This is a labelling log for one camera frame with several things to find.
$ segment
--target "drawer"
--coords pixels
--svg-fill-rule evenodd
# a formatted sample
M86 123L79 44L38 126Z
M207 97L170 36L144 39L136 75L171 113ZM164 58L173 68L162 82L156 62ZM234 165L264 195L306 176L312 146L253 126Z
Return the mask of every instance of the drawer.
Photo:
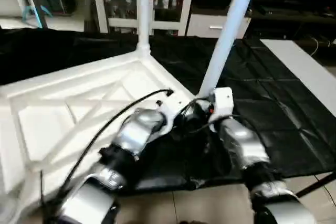
M238 31L238 39L243 38L250 20L250 18L243 19ZM218 38L225 22L226 16L192 14L190 16L187 36Z

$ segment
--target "white platform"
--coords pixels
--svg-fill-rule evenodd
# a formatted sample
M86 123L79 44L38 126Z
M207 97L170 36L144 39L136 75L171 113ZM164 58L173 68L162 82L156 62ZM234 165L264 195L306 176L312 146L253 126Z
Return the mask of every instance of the white platform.
M151 56L139 51L0 87L3 190L10 193L19 188L18 212L38 201L41 169L47 195L61 185L82 149L108 119L130 102L163 88L193 97ZM155 102L164 97L157 94L135 108L157 108ZM97 161L97 150L111 143L133 111L98 138L76 176Z

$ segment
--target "white tube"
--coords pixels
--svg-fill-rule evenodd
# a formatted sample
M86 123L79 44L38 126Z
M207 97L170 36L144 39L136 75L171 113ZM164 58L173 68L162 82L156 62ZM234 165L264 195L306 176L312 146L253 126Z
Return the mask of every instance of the white tube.
M203 79L199 97L209 95L217 86L231 47L237 37L240 24L246 13L250 0L232 0L226 22L212 54L208 69Z
M149 1L140 0L138 48L149 51Z

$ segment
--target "white metal frame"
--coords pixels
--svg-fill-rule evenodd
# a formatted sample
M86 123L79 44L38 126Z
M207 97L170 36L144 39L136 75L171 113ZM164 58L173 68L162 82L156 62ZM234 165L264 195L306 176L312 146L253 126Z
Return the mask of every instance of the white metal frame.
M249 0L233 0L200 95L208 95L207 91L216 86L217 77L224 67L248 2ZM180 90L184 96L181 99L193 97L151 57L149 0L140 0L140 9L139 43L136 51L0 87L0 196L3 196L3 193L10 195L19 187L17 204L12 205L15 207L14 215L8 223L16 223L22 211L38 201L39 171L44 170L46 173L45 193L56 190L72 168L85 142L97 132L94 127L99 128L101 123L120 109L120 106L159 88ZM122 93L118 93L119 88L122 88ZM156 106L153 101L155 100L146 101L142 106ZM88 109L84 113L76 114L72 105L88 106ZM61 125L67 125L67 128L55 129L55 125L48 124L44 117L34 111L35 106L41 107L39 111L42 113L45 113L46 108L61 108L61 112L55 112L51 116L56 124L60 124L61 121ZM83 160L76 176L85 172L98 160L96 150L113 139L118 126L127 115L123 115L119 123L116 122L103 133L91 153ZM84 135L74 141L75 136L82 131ZM50 142L52 145L46 150L43 145L50 145Z
M162 30L178 30L179 36L184 36L188 14L190 10L191 0L183 0L183 7L181 12L181 18L179 22L166 22L166 21L154 21L152 17L153 10L153 0L149 0L149 10L150 10L150 34L152 34L153 29L162 29ZM137 18L138 19L123 19L123 18L108 18L106 22L106 13L104 9L103 0L96 0L96 8L98 13L99 28L101 33L108 32L108 26L110 27L130 27L130 28L139 28L138 20L139 15L141 14L141 4L140 0L136 0L137 5Z

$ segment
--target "wire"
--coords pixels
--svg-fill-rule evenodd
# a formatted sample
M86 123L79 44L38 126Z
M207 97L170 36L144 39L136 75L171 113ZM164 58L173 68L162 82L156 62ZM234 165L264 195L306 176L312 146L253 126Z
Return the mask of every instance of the wire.
M73 176L73 174L75 173L75 171L77 170L78 166L80 165L80 163L82 162L82 160L84 159L84 157L88 154L89 150L91 149L91 147L93 146L93 144L96 142L97 138L101 135L101 133L103 133L103 131L113 122L115 121L120 115L122 115L125 111L127 111L128 109L130 109L131 107L133 107L134 105L138 104L139 102L142 102L143 100L147 99L148 97L151 97L155 94L161 93L161 92L167 92L167 95L171 94L173 91L171 89L160 89L160 90L156 90L150 94L145 95L144 97L130 103L129 105L127 105L125 108L123 108L121 111L119 111L114 117L112 117L97 133L96 135L93 137L93 139L90 141L90 143L85 147L85 149L83 150L82 154L80 155L79 159L77 160L77 162L75 163L75 165L73 166L73 168L71 169L69 175L67 176L67 178L65 179L64 183L62 184L62 186L59 188L58 193L55 197L55 202L58 202L58 199L60 199L62 197L62 194L64 193L64 191L66 190L67 186L70 183L70 180Z
M220 118L217 118L215 120L212 120L210 122L208 122L207 124L204 124L202 127L198 128L197 130L194 131L189 131L188 134L189 135L193 135L196 134L202 130L204 130L205 128L209 127L210 125L222 121L224 119L228 119L228 118L235 118L235 119L242 119L244 121L246 121L252 128L253 131L258 135L258 137L260 138L260 140L262 140L263 138L261 137L260 132L257 130L256 126L251 122L251 120L247 119L246 117L242 116L242 115L235 115L235 114L231 114L231 115L226 115L226 116L222 116Z
M43 170L40 170L40 204L41 204L41 209L42 209L42 220L43 220L43 223L45 223L48 212L47 212L46 201L44 199L43 188L44 188Z
M334 203L334 206L336 207L336 203L335 203L334 199L332 198L331 193L329 192L329 190L328 190L325 186L323 186L323 187L325 188L325 190L326 190L327 193L329 194L329 196L330 196L332 202Z
M313 56L316 52L317 52L317 49L319 49L319 41L317 39L315 39L314 37L311 37L313 40L315 40L316 42L316 48L315 48L315 51L311 53L310 56Z

